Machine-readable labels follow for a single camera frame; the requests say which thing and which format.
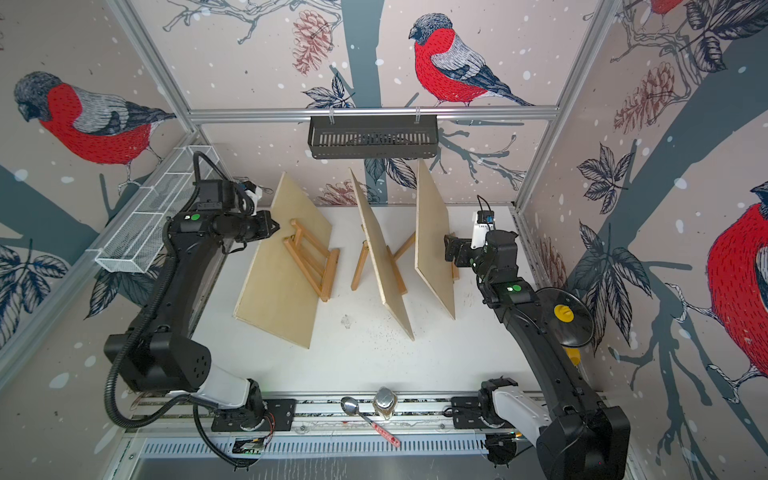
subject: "wooden board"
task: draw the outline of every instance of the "wooden board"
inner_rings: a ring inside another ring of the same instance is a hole
[[[371,206],[368,205],[368,199],[362,192],[360,184],[357,183],[357,179],[351,168],[349,169],[349,174],[352,175],[352,185],[355,188],[357,208],[360,211],[360,217],[362,218],[362,229],[366,232],[366,240],[368,240],[368,248],[371,261],[373,262],[373,271],[376,274],[376,281],[379,283],[379,293],[382,296],[382,302],[392,316],[395,317],[397,323],[399,323],[406,333],[408,333],[411,340],[414,340],[411,322],[408,320],[406,305],[402,301],[397,277],[392,268],[392,261],[390,260],[391,253],[387,249],[386,242],[384,241],[382,228],[379,225],[379,221],[373,215],[373,210],[371,210]]]
[[[308,349],[318,297],[283,245],[283,238],[295,234],[290,224],[295,218],[327,248],[331,224],[284,172],[270,212],[280,230],[259,243],[235,317]]]
[[[444,236],[450,233],[448,208],[442,201],[432,174],[424,160],[419,159],[416,184],[416,255],[415,266],[429,289],[456,319],[453,300],[452,263],[445,261]]]

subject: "bullfinch illustration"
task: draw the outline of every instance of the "bullfinch illustration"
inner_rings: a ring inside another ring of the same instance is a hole
[[[483,97],[503,97],[520,105],[531,105],[512,94],[483,57],[460,39],[451,20],[442,13],[419,17],[408,38],[415,40],[416,77],[437,97],[436,105],[444,101],[469,105]]]
[[[132,160],[151,151],[150,136],[162,121],[176,117],[117,95],[83,90],[44,71],[23,77],[13,94],[22,117],[37,118],[73,154],[96,164],[125,165],[128,179],[118,190],[139,184],[131,179]]]
[[[750,360],[750,367],[738,379],[729,378],[717,365],[718,372],[733,388],[731,403],[739,403],[739,387],[756,377],[768,376],[768,182],[751,190],[760,199],[739,220],[715,240],[707,259],[711,308],[690,305],[680,287],[677,291],[684,309],[717,320],[728,336]],[[679,321],[686,318],[684,312]]]

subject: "white wire basket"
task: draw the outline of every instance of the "white wire basket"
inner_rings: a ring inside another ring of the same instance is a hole
[[[194,191],[192,156],[200,151],[222,170],[223,165],[213,147],[190,145],[176,149],[168,168],[155,185],[139,188],[136,195],[144,195],[136,210],[131,212],[111,239],[101,248],[96,262],[110,272],[146,273],[152,260],[163,248],[163,226],[189,200]],[[200,161],[200,177],[214,174],[206,161]]]

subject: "red spoon handle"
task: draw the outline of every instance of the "red spoon handle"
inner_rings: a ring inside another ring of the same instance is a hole
[[[371,422],[371,426],[373,427],[374,430],[376,430],[379,433],[379,435],[384,437],[387,440],[387,442],[391,443],[393,447],[395,447],[396,449],[400,448],[400,441],[396,439],[393,434],[387,432],[384,428],[382,428],[376,422]]]

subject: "spoon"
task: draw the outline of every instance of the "spoon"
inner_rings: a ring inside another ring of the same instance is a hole
[[[376,430],[379,435],[384,437],[387,442],[391,443],[393,447],[396,449],[400,448],[400,441],[394,437],[391,433],[387,432],[385,429],[383,429],[378,423],[374,422],[373,420],[369,419],[366,415],[363,415],[360,413],[360,405],[351,396],[346,396],[341,399],[341,410],[344,411],[347,415],[360,415],[364,420],[366,420],[368,423],[371,424],[374,430]]]

